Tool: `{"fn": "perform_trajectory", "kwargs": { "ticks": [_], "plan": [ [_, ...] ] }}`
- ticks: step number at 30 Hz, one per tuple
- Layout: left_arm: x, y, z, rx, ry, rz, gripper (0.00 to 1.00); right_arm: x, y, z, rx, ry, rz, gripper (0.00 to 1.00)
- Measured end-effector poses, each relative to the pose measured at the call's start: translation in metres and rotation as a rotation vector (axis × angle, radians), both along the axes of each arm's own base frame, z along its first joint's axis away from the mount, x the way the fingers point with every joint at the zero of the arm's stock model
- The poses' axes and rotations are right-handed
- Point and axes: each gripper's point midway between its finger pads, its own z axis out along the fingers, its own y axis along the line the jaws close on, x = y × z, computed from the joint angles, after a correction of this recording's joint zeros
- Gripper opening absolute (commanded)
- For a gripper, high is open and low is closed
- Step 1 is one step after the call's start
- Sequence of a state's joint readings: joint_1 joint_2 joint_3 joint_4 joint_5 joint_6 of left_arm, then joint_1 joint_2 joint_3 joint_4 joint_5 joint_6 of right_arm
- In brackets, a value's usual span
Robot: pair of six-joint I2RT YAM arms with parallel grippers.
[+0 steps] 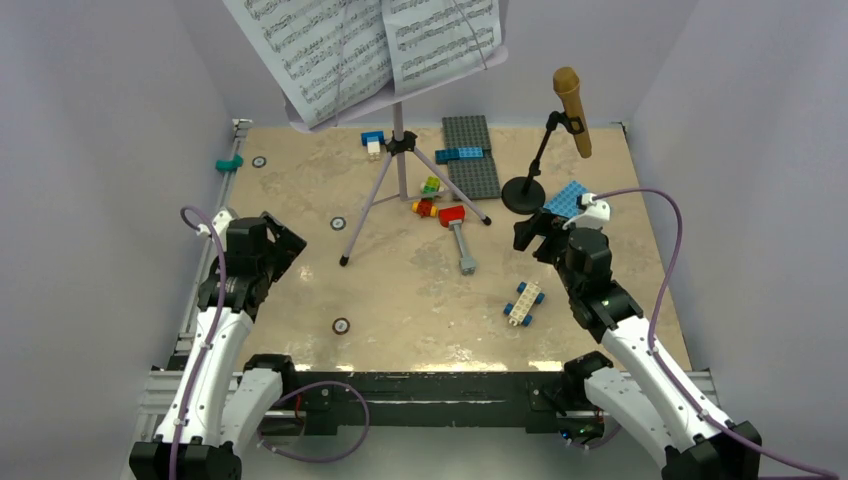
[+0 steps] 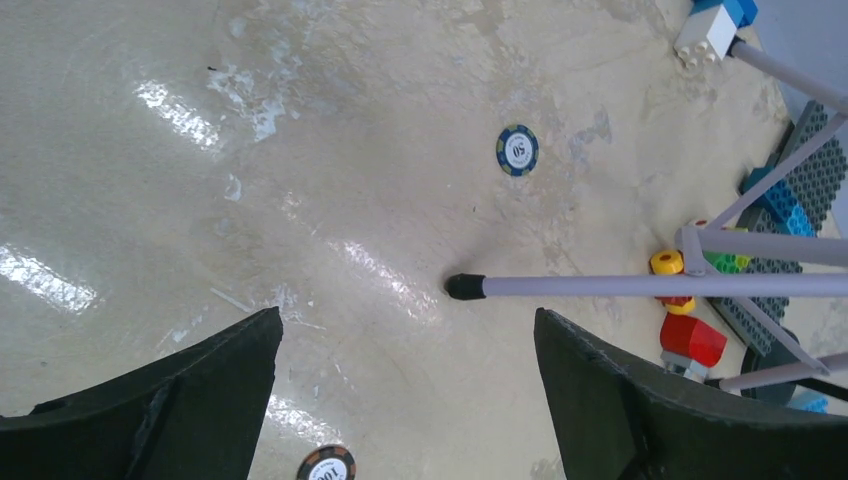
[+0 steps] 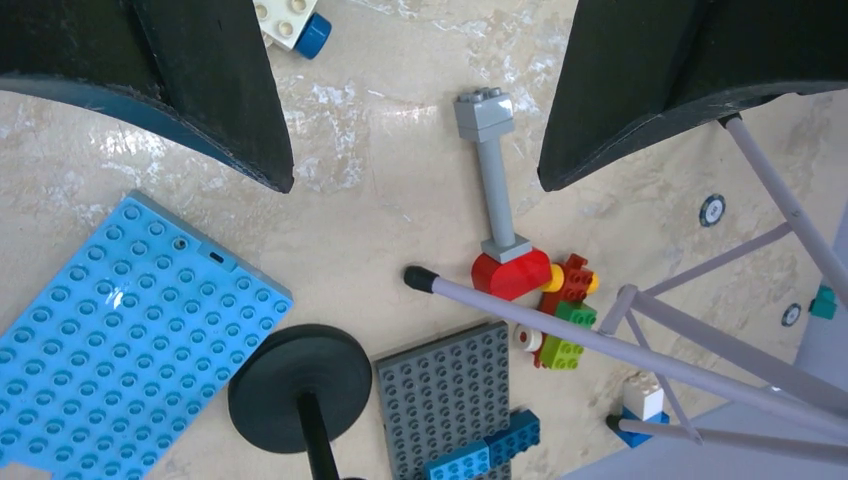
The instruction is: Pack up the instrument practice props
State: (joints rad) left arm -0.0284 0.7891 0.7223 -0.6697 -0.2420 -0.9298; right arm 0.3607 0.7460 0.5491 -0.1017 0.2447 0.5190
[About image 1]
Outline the black microphone stand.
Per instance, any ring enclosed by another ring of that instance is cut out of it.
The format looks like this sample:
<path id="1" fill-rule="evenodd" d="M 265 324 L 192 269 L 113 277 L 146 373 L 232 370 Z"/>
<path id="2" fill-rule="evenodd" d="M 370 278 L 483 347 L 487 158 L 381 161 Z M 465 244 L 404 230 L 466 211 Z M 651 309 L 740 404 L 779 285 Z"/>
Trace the black microphone stand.
<path id="1" fill-rule="evenodd" d="M 544 187 L 536 180 L 541 174 L 541 159 L 552 133 L 562 125 L 574 137 L 586 132 L 583 121 L 578 116 L 569 116 L 565 111 L 553 111 L 545 125 L 545 133 L 528 166 L 525 176 L 517 176 L 507 181 L 501 190 L 504 206 L 519 215 L 530 215 L 540 209 L 546 200 Z"/>

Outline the gold microphone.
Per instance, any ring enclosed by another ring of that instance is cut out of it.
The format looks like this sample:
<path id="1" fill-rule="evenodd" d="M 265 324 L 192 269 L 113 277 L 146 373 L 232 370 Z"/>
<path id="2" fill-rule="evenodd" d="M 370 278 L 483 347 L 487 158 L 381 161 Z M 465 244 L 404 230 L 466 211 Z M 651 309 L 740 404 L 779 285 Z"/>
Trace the gold microphone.
<path id="1" fill-rule="evenodd" d="M 580 156 L 589 158 L 592 155 L 592 143 L 580 97 L 580 78 L 572 67 L 565 66 L 554 72 L 552 82 L 553 91 L 563 106 L 566 129 L 574 138 Z"/>

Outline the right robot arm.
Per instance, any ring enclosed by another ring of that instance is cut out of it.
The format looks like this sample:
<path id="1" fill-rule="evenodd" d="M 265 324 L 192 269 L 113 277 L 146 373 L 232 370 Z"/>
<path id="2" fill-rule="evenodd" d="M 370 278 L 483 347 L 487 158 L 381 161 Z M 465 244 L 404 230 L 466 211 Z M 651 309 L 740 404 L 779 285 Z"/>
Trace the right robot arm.
<path id="1" fill-rule="evenodd" d="M 534 258 L 550 264 L 577 323 L 604 347 L 567 362 L 561 392 L 612 416 L 651 455 L 664 479 L 755 479 L 762 438 L 715 405 L 672 360 L 635 299 L 613 278 L 608 237 L 546 209 L 514 225 L 513 247 L 542 237 Z"/>

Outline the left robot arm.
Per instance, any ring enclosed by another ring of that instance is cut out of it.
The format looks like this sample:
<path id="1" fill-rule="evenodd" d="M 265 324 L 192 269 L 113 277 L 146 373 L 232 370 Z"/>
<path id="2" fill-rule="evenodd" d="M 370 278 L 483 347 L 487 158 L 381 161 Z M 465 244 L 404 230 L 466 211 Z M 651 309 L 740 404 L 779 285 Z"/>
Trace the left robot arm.
<path id="1" fill-rule="evenodd" d="M 195 227 L 216 250 L 197 289 L 195 336 L 162 422 L 136 442 L 128 465 L 137 479 L 239 479 L 242 455 L 264 414 L 297 399 L 291 359 L 255 355 L 241 379 L 235 362 L 271 286 L 307 243 L 274 216 L 240 217 L 224 208 Z"/>

